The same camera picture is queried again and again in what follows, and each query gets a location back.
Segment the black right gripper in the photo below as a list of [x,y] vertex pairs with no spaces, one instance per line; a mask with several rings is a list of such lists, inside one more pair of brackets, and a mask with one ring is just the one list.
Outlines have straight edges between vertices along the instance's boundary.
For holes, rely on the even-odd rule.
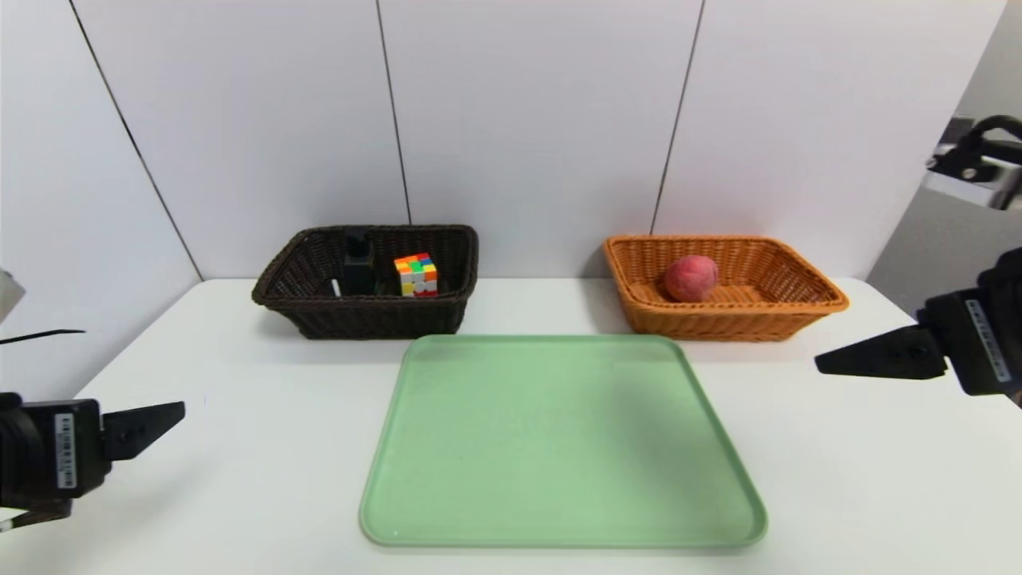
[[925,381],[953,364],[968,396],[1021,397],[1021,250],[979,273],[975,287],[927,299],[917,323],[814,357],[821,374]]

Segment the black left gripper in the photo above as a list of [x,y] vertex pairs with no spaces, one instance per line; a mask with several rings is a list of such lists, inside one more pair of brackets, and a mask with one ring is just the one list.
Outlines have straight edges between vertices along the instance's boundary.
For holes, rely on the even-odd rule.
[[25,402],[2,393],[2,504],[30,507],[81,498],[185,418],[185,403],[103,414],[94,399]]

